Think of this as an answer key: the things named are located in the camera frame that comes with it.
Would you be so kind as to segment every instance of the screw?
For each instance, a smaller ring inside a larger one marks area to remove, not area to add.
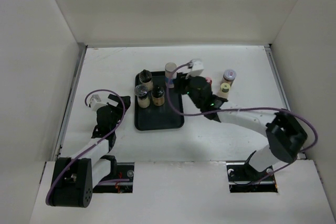
[[[234,171],[235,171],[235,170],[233,170],[233,169],[229,169],[229,170],[227,170],[227,173],[228,173],[228,175],[229,175],[230,177],[232,177]]]
[[[272,174],[272,173],[273,173],[273,170],[272,170],[271,168],[267,168],[266,173],[267,173],[267,174]]]
[[[128,171],[127,171],[127,176],[128,176],[129,178],[133,177],[133,176],[134,176],[134,171],[133,171],[133,170],[128,170]]]
[[[76,174],[72,174],[72,175],[71,175],[71,178],[74,180],[73,182],[76,182],[77,175],[76,175]]]

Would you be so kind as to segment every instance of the jar with brown contents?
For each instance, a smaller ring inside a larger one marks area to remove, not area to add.
[[[152,100],[156,106],[162,106],[164,104],[164,90],[159,85],[155,85],[152,90]]]

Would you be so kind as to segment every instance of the black lid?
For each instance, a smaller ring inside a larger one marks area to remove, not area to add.
[[[150,82],[152,80],[152,73],[144,69],[140,72],[139,79],[144,83]]]
[[[152,96],[155,98],[160,98],[164,96],[164,90],[159,85],[155,85],[152,90]]]

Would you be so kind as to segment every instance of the bottle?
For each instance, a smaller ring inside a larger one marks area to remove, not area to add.
[[[168,83],[169,78],[171,77],[172,72],[177,68],[177,65],[175,63],[172,62],[168,62],[166,64],[166,66],[164,66],[164,75],[165,75],[165,82],[166,82],[166,86],[168,86],[168,88],[172,89],[174,87],[174,83],[173,80],[176,79],[176,72],[174,73],[174,75],[172,76],[172,79],[170,80],[170,83]]]
[[[151,103],[151,100],[148,97],[148,89],[145,85],[137,85],[134,89],[134,93],[138,100],[139,107],[145,109]]]
[[[148,70],[144,69],[139,73],[139,80],[147,87],[148,91],[153,89],[152,73],[150,73]]]
[[[226,69],[223,74],[222,82],[221,83],[228,83],[230,84],[230,87],[232,87],[232,84],[237,76],[237,73],[233,69]]]
[[[221,97],[221,98],[225,98],[227,99],[229,96],[229,91],[230,91],[230,84],[229,83],[222,83],[222,85],[220,85],[220,89],[217,92],[217,96]]]
[[[152,90],[152,100],[156,106],[162,106],[164,104],[164,90],[159,85],[155,85]]]

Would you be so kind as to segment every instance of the white enclosure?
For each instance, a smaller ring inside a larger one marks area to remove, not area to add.
[[[30,220],[78,43],[272,44],[290,108],[319,132],[307,156],[335,214],[335,17],[336,0],[0,0],[1,223]]]
[[[95,194],[86,209],[45,205],[53,166],[47,163],[30,224],[335,223],[313,161],[299,160],[276,175],[278,194],[258,196],[229,192],[225,162],[136,162],[132,194]]]

